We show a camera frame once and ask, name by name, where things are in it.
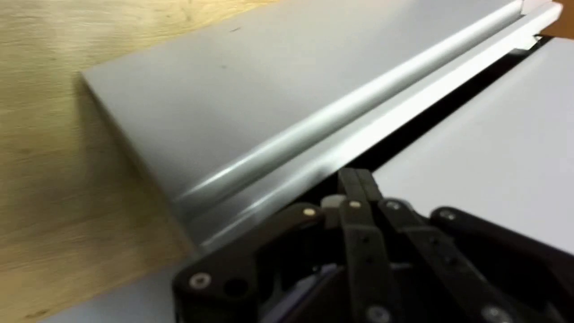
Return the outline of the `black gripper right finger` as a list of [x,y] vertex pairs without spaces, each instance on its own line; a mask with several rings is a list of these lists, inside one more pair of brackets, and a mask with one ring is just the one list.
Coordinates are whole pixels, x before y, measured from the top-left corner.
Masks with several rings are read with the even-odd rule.
[[429,219],[406,201],[386,200],[365,169],[343,169],[349,198],[367,198],[417,266],[478,323],[574,323],[574,257],[460,208]]

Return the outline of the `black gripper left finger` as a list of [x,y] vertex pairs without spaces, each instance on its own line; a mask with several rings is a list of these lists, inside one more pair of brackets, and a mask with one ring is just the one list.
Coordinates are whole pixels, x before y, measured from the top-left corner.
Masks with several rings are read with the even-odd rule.
[[279,278],[291,287],[313,273],[307,243],[324,228],[318,207],[297,203],[193,262],[173,280],[176,323],[257,323]]

